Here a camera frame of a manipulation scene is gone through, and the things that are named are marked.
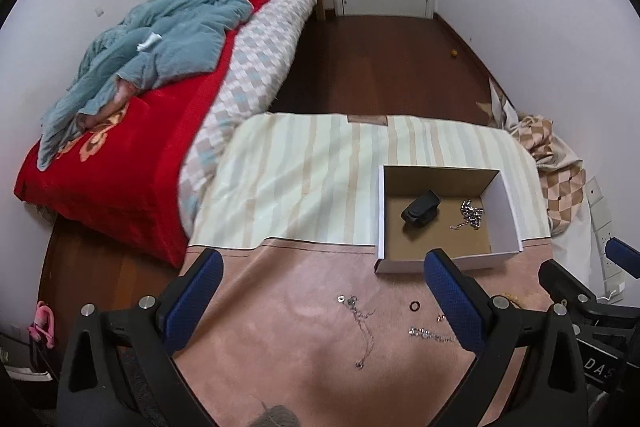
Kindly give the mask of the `torn cardboard scraps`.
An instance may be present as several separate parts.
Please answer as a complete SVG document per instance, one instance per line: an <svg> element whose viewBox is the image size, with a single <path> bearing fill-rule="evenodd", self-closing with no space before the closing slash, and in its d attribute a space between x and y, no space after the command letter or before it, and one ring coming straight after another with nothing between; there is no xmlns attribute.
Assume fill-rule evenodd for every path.
<svg viewBox="0 0 640 427"><path fill-rule="evenodd" d="M518 111L494 78L488 78L488 86L490 101L477 102L476 106L488 116L488 127L511 132L520 122Z"/></svg>

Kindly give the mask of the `blue-grey quilt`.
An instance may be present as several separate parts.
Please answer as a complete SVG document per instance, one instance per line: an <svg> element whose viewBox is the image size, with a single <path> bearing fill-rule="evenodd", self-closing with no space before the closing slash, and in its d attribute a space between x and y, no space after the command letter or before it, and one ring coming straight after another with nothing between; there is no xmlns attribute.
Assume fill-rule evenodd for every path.
<svg viewBox="0 0 640 427"><path fill-rule="evenodd" d="M116 98L121 82L137 91L213 72L230 31L245 23L250 0L149 0L131 9L86 49L75 79L41 119L37 168L81 135L81 121Z"/></svg>

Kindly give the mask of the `checkered brown cloth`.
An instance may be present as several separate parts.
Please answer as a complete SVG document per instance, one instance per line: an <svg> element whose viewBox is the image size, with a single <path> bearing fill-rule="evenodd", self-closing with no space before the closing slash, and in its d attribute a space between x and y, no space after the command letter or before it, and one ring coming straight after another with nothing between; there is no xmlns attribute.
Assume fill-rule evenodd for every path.
<svg viewBox="0 0 640 427"><path fill-rule="evenodd" d="M553 122L527 115L510 131L536 162L551 235L564 233L585 198L582 160L553 130Z"/></svg>

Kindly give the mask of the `pink table cloth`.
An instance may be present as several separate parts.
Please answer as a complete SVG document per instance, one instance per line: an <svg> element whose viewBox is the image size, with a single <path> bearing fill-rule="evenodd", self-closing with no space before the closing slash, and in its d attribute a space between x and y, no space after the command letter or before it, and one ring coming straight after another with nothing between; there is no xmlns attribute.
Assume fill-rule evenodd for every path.
<svg viewBox="0 0 640 427"><path fill-rule="evenodd" d="M370 247L268 239L224 278L176 363L221 426L285 407L302 426L425 426L473 361L421 275Z"/></svg>

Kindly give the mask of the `red bed blanket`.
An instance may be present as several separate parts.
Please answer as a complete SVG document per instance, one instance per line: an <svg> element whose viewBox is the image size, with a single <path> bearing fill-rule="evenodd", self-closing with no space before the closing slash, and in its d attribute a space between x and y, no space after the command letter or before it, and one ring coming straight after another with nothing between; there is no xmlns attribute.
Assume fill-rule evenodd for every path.
<svg viewBox="0 0 640 427"><path fill-rule="evenodd" d="M257 4L254 14L268 0L250 1ZM39 139L17 173L15 196L168 265L181 265L188 243L178 207L183 159L228 72L235 36L248 20L228 33L213 72L145 92L119 83L115 100L83 119L81 135L60 148L44 171L37 168Z"/></svg>

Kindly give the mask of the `pink object on floor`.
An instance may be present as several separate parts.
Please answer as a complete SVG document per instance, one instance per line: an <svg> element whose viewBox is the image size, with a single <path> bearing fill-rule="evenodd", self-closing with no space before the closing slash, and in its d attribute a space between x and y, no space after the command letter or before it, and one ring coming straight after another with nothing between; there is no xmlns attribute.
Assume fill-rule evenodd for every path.
<svg viewBox="0 0 640 427"><path fill-rule="evenodd" d="M48 349L54 348L54 314L43 301L36 304L34 321L28 326L28 333L36 343L44 343Z"/></svg>

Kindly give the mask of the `black clip case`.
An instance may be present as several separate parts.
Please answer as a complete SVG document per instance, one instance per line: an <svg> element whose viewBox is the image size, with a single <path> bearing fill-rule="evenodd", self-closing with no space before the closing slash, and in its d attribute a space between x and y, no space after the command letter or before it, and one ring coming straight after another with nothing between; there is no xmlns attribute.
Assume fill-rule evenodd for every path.
<svg viewBox="0 0 640 427"><path fill-rule="evenodd" d="M404 209L400 215L407 225L415 228L425 228L438 215L440 205L439 196L431 190L422 194Z"/></svg>

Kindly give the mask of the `white cardboard box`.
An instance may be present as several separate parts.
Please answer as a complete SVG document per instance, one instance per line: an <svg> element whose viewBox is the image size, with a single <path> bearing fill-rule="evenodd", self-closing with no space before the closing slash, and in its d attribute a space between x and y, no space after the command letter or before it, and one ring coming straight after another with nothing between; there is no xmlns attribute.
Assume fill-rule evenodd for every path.
<svg viewBox="0 0 640 427"><path fill-rule="evenodd" d="M419 229L400 215L428 190L440 198L434 221ZM496 169L382 166L378 172L376 274L416 274L442 249L462 271L491 269L524 251L509 185Z"/></svg>

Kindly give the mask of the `striped cream cloth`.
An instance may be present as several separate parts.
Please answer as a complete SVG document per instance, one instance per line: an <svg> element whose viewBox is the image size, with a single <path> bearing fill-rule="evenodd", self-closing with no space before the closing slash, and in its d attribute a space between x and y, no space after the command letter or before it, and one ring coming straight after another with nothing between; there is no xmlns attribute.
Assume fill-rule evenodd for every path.
<svg viewBox="0 0 640 427"><path fill-rule="evenodd" d="M204 193L193 245L250 249L267 237L372 245L383 165L500 171L522 239L550 234L535 161L503 130L390 116L256 115L236 129Z"/></svg>

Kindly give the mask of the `checkered white bed sheet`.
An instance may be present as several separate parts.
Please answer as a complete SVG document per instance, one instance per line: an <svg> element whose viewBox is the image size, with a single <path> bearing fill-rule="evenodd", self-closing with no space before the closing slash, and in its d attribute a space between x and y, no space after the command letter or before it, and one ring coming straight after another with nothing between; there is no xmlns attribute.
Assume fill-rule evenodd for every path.
<svg viewBox="0 0 640 427"><path fill-rule="evenodd" d="M284 83L300 34L317 3L268 0L236 34L228 72L180 171L178 207L187 236L193 234L206 188L236 128L264 113Z"/></svg>

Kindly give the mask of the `white power strip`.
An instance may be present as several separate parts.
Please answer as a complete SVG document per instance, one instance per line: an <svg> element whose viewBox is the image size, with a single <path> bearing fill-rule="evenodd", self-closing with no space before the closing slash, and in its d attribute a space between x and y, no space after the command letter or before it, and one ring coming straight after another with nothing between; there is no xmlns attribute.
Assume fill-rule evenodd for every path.
<svg viewBox="0 0 640 427"><path fill-rule="evenodd" d="M599 298L604 303L619 303L625 290L623 269L608 259L605 254L606 243L614 236L613 219L608 201L603 195L597 178L591 178L585 186L593 236L600 261L604 294Z"/></svg>

